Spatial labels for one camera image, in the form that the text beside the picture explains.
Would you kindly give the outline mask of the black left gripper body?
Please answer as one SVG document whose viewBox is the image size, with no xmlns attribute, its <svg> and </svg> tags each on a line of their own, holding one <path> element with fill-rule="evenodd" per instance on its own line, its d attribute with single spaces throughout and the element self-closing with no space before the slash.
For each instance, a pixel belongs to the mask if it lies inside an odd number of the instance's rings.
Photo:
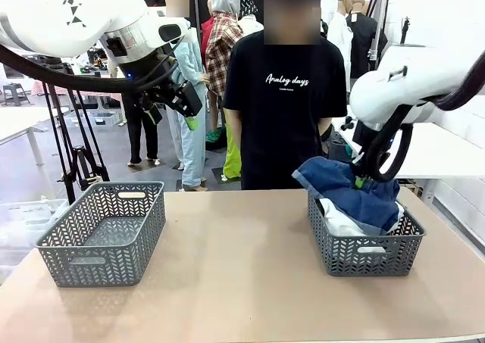
<svg viewBox="0 0 485 343">
<path fill-rule="evenodd" d="M 154 92 L 161 97 L 174 97 L 178 88 L 171 75 L 177 68 L 174 55 L 166 55 L 157 49 L 137 61 L 120 64 L 119 68 L 131 86 L 125 86 L 121 93 Z"/>
</svg>

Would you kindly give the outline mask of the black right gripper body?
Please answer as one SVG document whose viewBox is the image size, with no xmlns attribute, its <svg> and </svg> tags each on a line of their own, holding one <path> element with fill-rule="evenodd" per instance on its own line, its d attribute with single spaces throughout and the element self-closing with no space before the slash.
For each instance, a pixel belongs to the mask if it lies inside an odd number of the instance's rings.
<svg viewBox="0 0 485 343">
<path fill-rule="evenodd" d="M 361 147 L 357 152 L 357 155 L 360 155 L 362 153 L 365 154 L 368 150 L 368 147 L 371 145 L 376 137 L 376 130 L 367 127 L 360 120 L 358 120 L 355 125 L 355 131 L 352 137 L 352 141 Z"/>
</svg>

